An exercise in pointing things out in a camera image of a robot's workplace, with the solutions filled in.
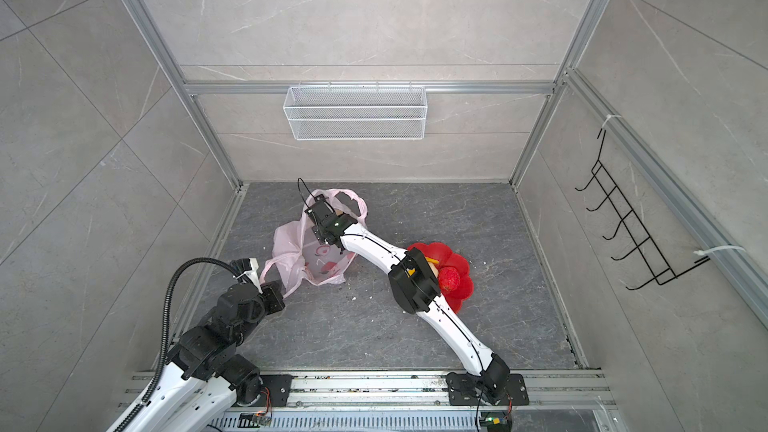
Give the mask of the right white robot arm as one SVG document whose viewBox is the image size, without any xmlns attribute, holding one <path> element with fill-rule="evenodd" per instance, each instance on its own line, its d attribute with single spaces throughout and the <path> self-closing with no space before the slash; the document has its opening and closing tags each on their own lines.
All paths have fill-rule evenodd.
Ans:
<svg viewBox="0 0 768 432">
<path fill-rule="evenodd" d="M 403 311 L 428 323 L 459 358 L 465 370 L 458 376 L 463 381 L 460 390 L 491 405 L 509 399 L 509 366 L 451 309 L 423 252 L 386 242 L 370 232 L 360 218 L 336 210 L 323 193 L 311 196 L 305 214 L 320 242 L 362 257 L 386 273 L 393 297 Z"/>
</svg>

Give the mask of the pink printed plastic bag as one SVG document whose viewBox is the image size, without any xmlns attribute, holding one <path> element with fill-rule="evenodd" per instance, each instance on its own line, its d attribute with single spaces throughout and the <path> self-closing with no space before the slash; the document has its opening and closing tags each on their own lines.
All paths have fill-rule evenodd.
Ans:
<svg viewBox="0 0 768 432">
<path fill-rule="evenodd" d="M 312 231 L 308 215 L 278 227 L 273 235 L 272 257 L 259 273 L 259 283 L 267 282 L 267 274 L 275 269 L 282 283 L 284 297 L 295 292 L 303 281 L 314 286 L 338 285 L 356 255 L 338 246 L 321 242 Z"/>
</svg>

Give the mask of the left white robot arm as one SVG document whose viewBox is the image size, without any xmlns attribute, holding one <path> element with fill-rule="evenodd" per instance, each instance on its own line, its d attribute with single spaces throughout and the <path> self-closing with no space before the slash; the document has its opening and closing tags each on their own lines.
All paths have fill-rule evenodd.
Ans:
<svg viewBox="0 0 768 432">
<path fill-rule="evenodd" d="M 109 427 L 111 431 L 202 431 L 234 406 L 267 414 L 287 401 L 287 375 L 263 378 L 237 353 L 259 323 L 285 308 L 278 281 L 238 283 L 170 348 L 157 378 Z"/>
</svg>

